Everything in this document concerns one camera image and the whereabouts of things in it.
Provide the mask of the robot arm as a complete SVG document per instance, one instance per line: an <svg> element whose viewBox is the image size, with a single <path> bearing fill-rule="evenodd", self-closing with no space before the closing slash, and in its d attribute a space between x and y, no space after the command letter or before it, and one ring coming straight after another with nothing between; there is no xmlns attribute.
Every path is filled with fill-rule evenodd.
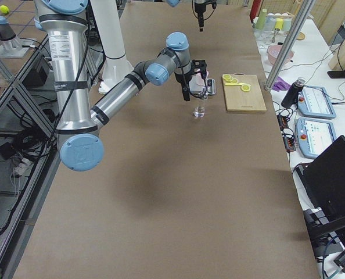
<svg viewBox="0 0 345 279"><path fill-rule="evenodd" d="M180 0L166 0L164 2L167 3L170 7L176 7L181 1ZM216 1L201 1L201 0L198 0L198 1L197 0L191 0L189 2L191 3L193 15L195 16L195 18L198 21L199 31L203 32L204 22L208 18L210 18L210 16L208 16L207 18L205 18L205 16L204 16L204 14L207 10L207 7L209 5L211 5L213 11L215 11L217 3L216 3Z"/></svg>
<svg viewBox="0 0 345 279"><path fill-rule="evenodd" d="M87 171L103 158L99 130L148 83L164 84L171 75L182 83L189 100L192 69L189 42L184 33L171 33L157 58L132 66L127 60L115 1L36 1L37 22L47 32L59 105L57 148L62 163ZM84 66L87 12L93 11L105 64L100 83L102 98L89 104L90 83Z"/></svg>

